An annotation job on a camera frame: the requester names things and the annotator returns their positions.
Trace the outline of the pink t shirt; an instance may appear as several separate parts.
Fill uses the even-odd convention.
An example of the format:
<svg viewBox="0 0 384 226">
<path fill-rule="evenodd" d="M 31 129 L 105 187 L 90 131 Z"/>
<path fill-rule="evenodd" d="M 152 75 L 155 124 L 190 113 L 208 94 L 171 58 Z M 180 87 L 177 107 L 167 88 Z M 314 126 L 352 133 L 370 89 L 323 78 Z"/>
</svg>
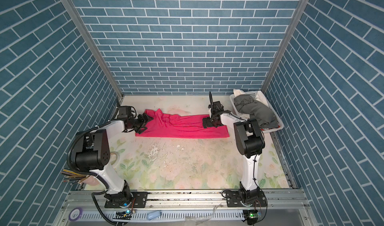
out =
<svg viewBox="0 0 384 226">
<path fill-rule="evenodd" d="M 176 138 L 176 139 L 224 139 L 230 134 L 226 126 L 204 128 L 203 119 L 208 115 L 179 116 L 164 114 L 160 109 L 147 109 L 145 114 L 152 117 L 147 129 L 136 133 L 141 138 Z"/>
</svg>

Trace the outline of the white plastic laundry basket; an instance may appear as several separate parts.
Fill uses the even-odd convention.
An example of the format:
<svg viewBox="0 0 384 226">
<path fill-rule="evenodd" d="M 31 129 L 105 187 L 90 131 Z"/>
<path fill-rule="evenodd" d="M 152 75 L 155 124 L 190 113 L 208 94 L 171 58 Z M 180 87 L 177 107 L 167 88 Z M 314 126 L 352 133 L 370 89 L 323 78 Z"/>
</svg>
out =
<svg viewBox="0 0 384 226">
<path fill-rule="evenodd" d="M 234 113 L 242 119 L 256 119 L 265 133 L 284 128 L 284 123 L 261 91 L 234 89 L 230 95 Z"/>
</svg>

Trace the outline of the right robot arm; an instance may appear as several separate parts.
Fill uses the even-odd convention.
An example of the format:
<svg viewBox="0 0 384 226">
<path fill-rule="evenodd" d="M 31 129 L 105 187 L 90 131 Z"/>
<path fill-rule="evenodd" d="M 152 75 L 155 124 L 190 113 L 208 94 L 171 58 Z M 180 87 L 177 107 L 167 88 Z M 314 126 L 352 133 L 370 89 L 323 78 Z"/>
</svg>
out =
<svg viewBox="0 0 384 226">
<path fill-rule="evenodd" d="M 220 101 L 210 97 L 209 116 L 203 119 L 203 127 L 226 126 L 234 131 L 235 142 L 243 157 L 243 173 L 238 194 L 244 206 L 267 207 L 268 200 L 257 180 L 258 163 L 265 148 L 265 137 L 257 120 L 242 119 L 225 110 Z"/>
</svg>

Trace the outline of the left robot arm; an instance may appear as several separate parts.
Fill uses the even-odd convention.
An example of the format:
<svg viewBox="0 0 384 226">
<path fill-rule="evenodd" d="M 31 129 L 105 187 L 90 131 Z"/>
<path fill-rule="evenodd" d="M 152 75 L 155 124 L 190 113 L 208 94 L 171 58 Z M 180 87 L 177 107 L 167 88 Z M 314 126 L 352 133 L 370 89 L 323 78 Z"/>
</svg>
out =
<svg viewBox="0 0 384 226">
<path fill-rule="evenodd" d="M 146 113 L 138 115 L 132 106 L 118 107 L 113 119 L 76 134 L 68 151 L 67 165 L 73 172 L 95 177 L 104 184 L 106 191 L 103 195 L 108 202 L 116 207 L 127 208 L 133 200 L 133 194 L 128 183 L 118 176 L 110 163 L 109 138 L 119 133 L 134 132 L 140 135 L 153 119 Z"/>
</svg>

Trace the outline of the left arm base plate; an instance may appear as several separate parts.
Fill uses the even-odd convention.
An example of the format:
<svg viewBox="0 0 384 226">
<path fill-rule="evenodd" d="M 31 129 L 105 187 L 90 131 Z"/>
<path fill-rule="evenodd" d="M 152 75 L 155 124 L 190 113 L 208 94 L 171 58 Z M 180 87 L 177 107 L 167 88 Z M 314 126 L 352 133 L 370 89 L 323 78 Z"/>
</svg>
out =
<svg viewBox="0 0 384 226">
<path fill-rule="evenodd" d="M 131 192 L 127 197 L 121 194 L 112 196 L 105 194 L 106 203 L 104 207 L 106 209 L 143 209 L 146 207 L 148 195 L 148 192 Z"/>
</svg>

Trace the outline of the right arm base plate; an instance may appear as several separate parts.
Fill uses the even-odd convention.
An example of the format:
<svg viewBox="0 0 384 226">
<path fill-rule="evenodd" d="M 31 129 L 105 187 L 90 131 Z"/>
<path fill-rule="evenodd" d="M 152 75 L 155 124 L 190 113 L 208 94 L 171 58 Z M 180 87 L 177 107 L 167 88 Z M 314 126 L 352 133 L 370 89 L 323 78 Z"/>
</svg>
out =
<svg viewBox="0 0 384 226">
<path fill-rule="evenodd" d="M 223 190 L 221 192 L 222 197 L 227 202 L 227 207 L 267 207 L 268 200 L 262 190 Z"/>
</svg>

